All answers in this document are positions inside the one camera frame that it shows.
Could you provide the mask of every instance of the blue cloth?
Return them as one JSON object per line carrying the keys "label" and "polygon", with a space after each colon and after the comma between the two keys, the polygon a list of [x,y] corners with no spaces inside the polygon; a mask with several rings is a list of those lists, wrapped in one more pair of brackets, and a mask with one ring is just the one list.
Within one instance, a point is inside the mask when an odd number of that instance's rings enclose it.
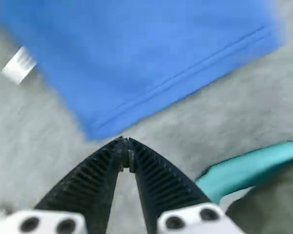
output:
{"label": "blue cloth", "polygon": [[0,24],[89,139],[110,137],[279,46],[264,0],[0,0]]}

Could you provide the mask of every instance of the teal object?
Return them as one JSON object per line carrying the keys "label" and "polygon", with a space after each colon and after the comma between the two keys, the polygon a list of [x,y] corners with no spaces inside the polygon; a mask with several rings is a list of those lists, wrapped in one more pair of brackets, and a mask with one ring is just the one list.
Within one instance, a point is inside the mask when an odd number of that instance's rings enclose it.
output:
{"label": "teal object", "polygon": [[219,204],[225,195],[257,185],[292,160],[293,142],[273,145],[211,166],[195,183]]}

